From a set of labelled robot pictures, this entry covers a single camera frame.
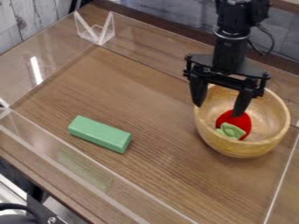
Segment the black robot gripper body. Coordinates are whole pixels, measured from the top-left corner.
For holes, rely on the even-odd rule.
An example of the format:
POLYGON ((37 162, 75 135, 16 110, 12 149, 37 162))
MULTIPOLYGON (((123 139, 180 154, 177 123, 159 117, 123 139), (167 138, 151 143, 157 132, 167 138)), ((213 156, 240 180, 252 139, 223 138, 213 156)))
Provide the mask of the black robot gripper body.
POLYGON ((183 75, 204 79, 209 84, 219 85, 236 91, 247 90, 252 98, 265 92, 271 74, 259 68, 249 59, 245 59, 235 71, 225 71, 212 65, 212 56, 208 54, 187 54, 183 75))

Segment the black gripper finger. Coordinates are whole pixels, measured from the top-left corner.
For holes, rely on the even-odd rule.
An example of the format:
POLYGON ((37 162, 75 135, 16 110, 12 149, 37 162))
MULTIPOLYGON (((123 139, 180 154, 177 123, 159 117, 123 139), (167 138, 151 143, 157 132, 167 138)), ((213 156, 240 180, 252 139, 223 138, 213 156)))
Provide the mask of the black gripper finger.
POLYGON ((199 77, 191 77, 189 88, 192 102, 197 107, 200 107, 207 97, 208 82, 199 77))
POLYGON ((233 117, 240 117, 247 110, 248 104, 251 103, 252 93, 243 90, 237 94, 237 99, 233 105, 233 117))

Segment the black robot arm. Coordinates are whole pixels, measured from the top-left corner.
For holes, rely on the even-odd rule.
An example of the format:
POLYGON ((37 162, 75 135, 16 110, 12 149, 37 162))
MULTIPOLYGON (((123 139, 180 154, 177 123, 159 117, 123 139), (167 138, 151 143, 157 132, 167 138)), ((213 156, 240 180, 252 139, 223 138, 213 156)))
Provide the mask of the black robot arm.
POLYGON ((268 18, 269 0, 215 0, 217 23, 212 55, 187 54, 183 75, 191 89, 191 99, 200 107, 208 85, 215 84, 237 91, 232 116, 240 117, 251 100, 264 94, 268 72, 245 58, 251 28, 268 18))

